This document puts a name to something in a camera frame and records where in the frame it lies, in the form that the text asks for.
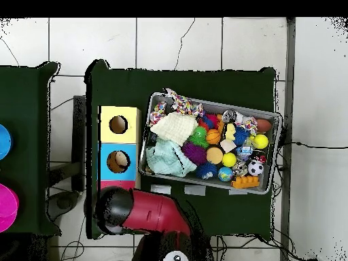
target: light blue knitted cloth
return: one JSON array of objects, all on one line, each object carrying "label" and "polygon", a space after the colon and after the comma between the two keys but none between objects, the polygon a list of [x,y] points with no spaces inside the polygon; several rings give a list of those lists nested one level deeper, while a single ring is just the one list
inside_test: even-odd
[{"label": "light blue knitted cloth", "polygon": [[182,153],[180,146],[168,140],[157,138],[156,146],[146,149],[149,168],[157,174],[172,174],[185,177],[197,166]]}]

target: green felt table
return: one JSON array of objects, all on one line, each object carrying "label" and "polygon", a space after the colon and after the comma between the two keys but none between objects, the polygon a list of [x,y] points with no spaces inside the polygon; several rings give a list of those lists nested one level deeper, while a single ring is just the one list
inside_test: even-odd
[{"label": "green felt table", "polygon": [[[170,88],[187,97],[273,111],[275,70],[261,71],[147,71],[109,69],[104,60],[95,61],[86,72],[92,103],[92,171],[97,170],[97,111],[99,105],[137,107],[145,125],[149,97]],[[92,174],[92,183],[97,174]],[[141,176],[141,189],[151,184],[171,185],[171,195],[180,206],[189,200],[207,235],[260,234],[270,238],[271,193],[228,195],[227,190],[207,186],[205,196],[184,194],[184,182]]]},{"label": "green felt table", "polygon": [[0,183],[19,198],[14,224],[6,232],[54,235],[46,215],[48,187],[48,83],[57,63],[37,68],[0,67],[0,123],[12,135],[13,147],[0,160]]}]

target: blue block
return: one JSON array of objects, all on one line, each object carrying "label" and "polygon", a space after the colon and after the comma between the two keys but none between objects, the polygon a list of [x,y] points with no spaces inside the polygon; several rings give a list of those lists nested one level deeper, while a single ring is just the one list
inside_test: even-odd
[{"label": "blue block", "polygon": [[[101,180],[127,180],[135,181],[137,176],[137,151],[136,144],[101,144]],[[130,165],[123,173],[114,173],[107,167],[107,157],[114,151],[123,151],[130,158]]]}]

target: pink bowl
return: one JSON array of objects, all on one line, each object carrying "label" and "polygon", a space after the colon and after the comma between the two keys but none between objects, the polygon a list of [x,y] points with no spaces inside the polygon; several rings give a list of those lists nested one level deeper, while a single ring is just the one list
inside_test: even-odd
[{"label": "pink bowl", "polygon": [[8,229],[16,219],[19,200],[13,190],[0,184],[0,232]]}]

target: yellow ball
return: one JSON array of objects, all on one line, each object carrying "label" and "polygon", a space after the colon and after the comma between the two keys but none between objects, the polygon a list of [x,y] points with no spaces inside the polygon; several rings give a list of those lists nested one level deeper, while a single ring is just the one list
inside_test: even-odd
[{"label": "yellow ball", "polygon": [[232,167],[237,162],[237,157],[232,153],[226,153],[224,154],[224,157],[222,157],[222,164],[226,167]]},{"label": "yellow ball", "polygon": [[264,149],[268,145],[268,138],[263,134],[257,134],[253,139],[253,145],[256,149]]}]

